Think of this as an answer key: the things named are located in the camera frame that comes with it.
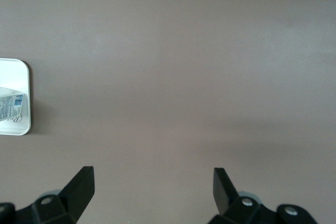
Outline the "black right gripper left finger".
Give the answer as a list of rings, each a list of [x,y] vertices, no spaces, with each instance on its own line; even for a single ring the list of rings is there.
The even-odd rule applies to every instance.
[[[84,166],[63,189],[46,192],[25,208],[2,202],[1,223],[77,223],[94,193],[94,168]]]

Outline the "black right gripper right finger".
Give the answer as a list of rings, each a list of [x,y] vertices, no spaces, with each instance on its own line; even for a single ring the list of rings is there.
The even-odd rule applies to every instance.
[[[239,193],[223,168],[214,169],[213,196],[218,214],[209,223],[316,223],[297,205],[282,204],[272,211],[254,194]]]

